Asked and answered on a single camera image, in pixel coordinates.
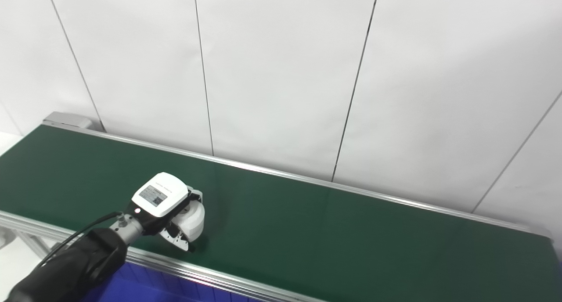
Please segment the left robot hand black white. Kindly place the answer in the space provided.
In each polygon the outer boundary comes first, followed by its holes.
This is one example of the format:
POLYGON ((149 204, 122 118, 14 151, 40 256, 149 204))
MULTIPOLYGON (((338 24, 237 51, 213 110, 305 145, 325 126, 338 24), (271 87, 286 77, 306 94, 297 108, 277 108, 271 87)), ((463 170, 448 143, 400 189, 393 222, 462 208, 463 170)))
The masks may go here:
POLYGON ((185 252, 194 252, 194 242, 204 230, 202 192, 166 172, 154 175, 132 196, 124 212, 132 230, 124 241, 140 236, 161 236, 185 252))

